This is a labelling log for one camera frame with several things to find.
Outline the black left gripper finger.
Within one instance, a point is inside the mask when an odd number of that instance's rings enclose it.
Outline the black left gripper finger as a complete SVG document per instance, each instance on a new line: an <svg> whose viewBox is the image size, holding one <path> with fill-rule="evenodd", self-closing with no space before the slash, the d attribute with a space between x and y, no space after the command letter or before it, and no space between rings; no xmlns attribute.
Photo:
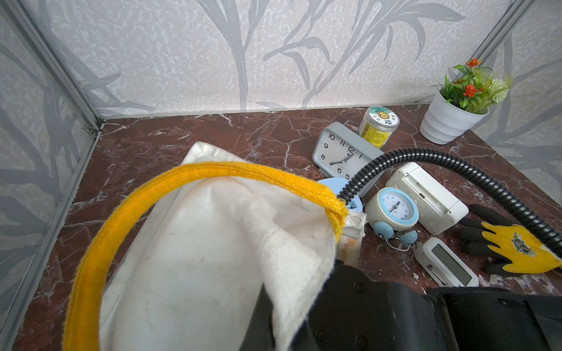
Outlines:
<svg viewBox="0 0 562 351"><path fill-rule="evenodd" d="M272 330L273 303L264 285L261 286L247 332L239 351L273 351L275 338Z"/></svg>

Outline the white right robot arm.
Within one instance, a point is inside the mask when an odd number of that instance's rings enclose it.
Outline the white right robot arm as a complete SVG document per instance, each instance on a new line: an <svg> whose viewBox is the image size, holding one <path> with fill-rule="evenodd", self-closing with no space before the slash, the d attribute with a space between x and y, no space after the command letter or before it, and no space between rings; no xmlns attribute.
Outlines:
<svg viewBox="0 0 562 351"><path fill-rule="evenodd" d="M485 172L438 150L387 152L364 166L338 197L351 200L367 180L406 162L439 165L471 181L561 259L561 233ZM336 263L291 349L561 350L561 297L496 288L431 288L419 295Z"/></svg>

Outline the grey square alarm clock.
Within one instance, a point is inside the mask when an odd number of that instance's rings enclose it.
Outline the grey square alarm clock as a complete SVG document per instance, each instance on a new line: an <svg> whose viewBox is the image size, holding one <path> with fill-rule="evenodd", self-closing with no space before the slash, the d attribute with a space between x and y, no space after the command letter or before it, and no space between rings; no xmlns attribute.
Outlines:
<svg viewBox="0 0 562 351"><path fill-rule="evenodd" d="M313 151L313 162L326 177L349 182L383 152L339 122L324 128Z"/></svg>

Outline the light blue square clock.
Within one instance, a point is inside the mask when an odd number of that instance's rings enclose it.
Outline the light blue square clock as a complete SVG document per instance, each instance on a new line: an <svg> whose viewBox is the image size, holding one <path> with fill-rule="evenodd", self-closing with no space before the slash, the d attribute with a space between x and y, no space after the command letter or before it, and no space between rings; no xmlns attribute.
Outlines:
<svg viewBox="0 0 562 351"><path fill-rule="evenodd" d="M346 208L348 210L352 210L355 212L363 212L363 203L358 195L354 195L354 197L350 196L350 191L346 189L348 184L348 179L341 178L341 177L330 177L324 178L318 181L319 184L322 184L326 187L329 187L330 190L336 195L339 196L341 192L344 192L346 197L349 201L346 204Z"/></svg>

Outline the white digital LCD clock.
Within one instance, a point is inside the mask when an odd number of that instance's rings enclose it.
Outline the white digital LCD clock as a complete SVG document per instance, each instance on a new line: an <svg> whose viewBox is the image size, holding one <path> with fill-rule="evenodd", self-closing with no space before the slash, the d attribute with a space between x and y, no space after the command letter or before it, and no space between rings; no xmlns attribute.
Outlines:
<svg viewBox="0 0 562 351"><path fill-rule="evenodd" d="M439 238L430 238L415 248L414 257L440 287L479 286L477 275Z"/></svg>

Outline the yellow black work glove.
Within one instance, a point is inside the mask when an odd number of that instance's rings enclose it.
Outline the yellow black work glove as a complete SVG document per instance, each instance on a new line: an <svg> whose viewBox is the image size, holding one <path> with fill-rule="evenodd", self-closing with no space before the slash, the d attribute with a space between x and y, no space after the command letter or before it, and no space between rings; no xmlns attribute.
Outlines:
<svg viewBox="0 0 562 351"><path fill-rule="evenodd" d="M463 251L477 257L493 259L482 268L499 276L547 273L561 267L556 257L524 226L487 207L471 204L460 221L459 235Z"/></svg>

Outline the white canvas bag yellow handles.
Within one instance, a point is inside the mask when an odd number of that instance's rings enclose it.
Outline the white canvas bag yellow handles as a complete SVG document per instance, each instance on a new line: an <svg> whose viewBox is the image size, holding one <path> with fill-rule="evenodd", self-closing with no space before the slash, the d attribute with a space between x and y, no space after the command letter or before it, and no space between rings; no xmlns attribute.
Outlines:
<svg viewBox="0 0 562 351"><path fill-rule="evenodd" d="M275 350L290 350L335 260L357 264L365 223L329 187L197 142L102 225L62 347L238 350L264 285Z"/></svg>

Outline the white rectangular alarm clock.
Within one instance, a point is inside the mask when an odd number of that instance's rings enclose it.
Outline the white rectangular alarm clock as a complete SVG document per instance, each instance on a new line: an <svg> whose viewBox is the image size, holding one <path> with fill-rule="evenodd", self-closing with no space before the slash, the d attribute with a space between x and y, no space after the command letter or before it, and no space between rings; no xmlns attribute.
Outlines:
<svg viewBox="0 0 562 351"><path fill-rule="evenodd" d="M442 234L468 215L468 206L415 162L398 168L386 186L412 198L419 210L419 223L432 235Z"/></svg>

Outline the blue round alarm clock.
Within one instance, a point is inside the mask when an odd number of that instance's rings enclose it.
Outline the blue round alarm clock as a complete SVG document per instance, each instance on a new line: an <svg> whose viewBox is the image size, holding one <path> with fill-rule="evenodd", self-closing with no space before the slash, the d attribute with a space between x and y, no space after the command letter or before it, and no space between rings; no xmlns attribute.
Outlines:
<svg viewBox="0 0 562 351"><path fill-rule="evenodd" d="M407 252L418 240L414 226L419 221L419 210L414 200L404 191L385 187L365 205L367 223L374 234L393 250Z"/></svg>

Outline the aluminium cage frame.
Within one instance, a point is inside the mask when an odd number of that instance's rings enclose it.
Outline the aluminium cage frame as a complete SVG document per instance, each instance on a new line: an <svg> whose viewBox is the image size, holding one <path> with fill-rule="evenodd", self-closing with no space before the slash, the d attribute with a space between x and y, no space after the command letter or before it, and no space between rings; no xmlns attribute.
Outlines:
<svg viewBox="0 0 562 351"><path fill-rule="evenodd" d="M212 124L229 113L406 102L468 58L508 1L31 1L95 118ZM1 330L56 350L64 307L12 321L89 125L1 21Z"/></svg>

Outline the white potted artificial plant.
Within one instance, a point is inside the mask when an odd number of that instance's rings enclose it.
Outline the white potted artificial plant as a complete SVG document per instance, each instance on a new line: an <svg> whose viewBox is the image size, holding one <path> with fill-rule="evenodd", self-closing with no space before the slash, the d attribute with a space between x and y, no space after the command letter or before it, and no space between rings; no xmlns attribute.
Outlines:
<svg viewBox="0 0 562 351"><path fill-rule="evenodd" d="M501 104L512 87L508 75L496 77L493 69L477 58L454 66L458 74L439 84L420 125L427 140L445 145L472 129L494 105Z"/></svg>

